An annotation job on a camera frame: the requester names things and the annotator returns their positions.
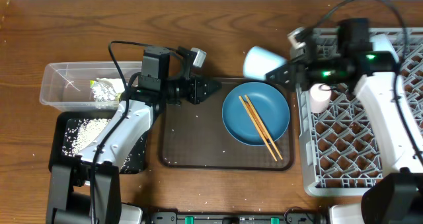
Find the pink cup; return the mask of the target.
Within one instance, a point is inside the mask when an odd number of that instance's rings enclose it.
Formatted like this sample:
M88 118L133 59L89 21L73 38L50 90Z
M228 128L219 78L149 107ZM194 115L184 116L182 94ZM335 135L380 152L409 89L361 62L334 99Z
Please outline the pink cup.
M314 84L309 89L310 111L318 114L327 110L331 94L332 90L328 85L322 83Z

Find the light blue cup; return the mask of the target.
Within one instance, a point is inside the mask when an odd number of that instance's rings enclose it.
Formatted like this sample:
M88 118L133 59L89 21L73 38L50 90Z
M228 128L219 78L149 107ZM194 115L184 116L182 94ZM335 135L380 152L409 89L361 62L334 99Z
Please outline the light blue cup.
M248 51L244 60L243 75L247 79L265 81L268 72L283 66L286 62L284 57L254 46Z

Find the yellow snack wrapper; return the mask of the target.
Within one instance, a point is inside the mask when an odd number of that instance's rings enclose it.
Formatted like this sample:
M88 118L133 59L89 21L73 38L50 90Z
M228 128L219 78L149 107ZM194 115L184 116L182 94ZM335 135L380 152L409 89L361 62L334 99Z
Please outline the yellow snack wrapper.
M90 88L97 102L119 101L124 92L124 84L120 79L97 78L90 81Z

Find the pile of white rice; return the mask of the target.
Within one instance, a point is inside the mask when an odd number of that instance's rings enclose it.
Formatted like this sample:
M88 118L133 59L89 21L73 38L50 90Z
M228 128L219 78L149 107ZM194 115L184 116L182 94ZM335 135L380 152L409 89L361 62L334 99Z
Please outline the pile of white rice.
M110 119L73 118L67 121L63 137L62 155L74 157L100 134ZM137 174L145 169L145 142L147 136L142 135L126 157L121 174Z

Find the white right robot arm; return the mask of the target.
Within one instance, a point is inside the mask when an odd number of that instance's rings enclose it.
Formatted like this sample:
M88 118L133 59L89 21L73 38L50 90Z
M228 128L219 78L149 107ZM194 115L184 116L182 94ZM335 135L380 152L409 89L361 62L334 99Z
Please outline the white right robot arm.
M367 19L338 23L338 55L317 54L313 28L288 34L304 54L268 72L267 81L287 89L345 83L360 101L379 147L383 179L356 204L334 205L329 223L421 223L422 135L403 86L400 59L391 43L371 36Z

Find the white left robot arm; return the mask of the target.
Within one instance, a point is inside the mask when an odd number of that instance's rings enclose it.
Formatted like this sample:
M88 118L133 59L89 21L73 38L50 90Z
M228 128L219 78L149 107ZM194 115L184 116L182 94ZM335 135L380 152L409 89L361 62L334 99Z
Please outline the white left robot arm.
M141 70L129 79L121 76L124 92L100 134L73 157L52 147L47 223L143 223L143 210L121 201L124 161L167 104L182 98L199 104L221 88L220 82L191 72L203 66L205 51L149 44L143 48Z

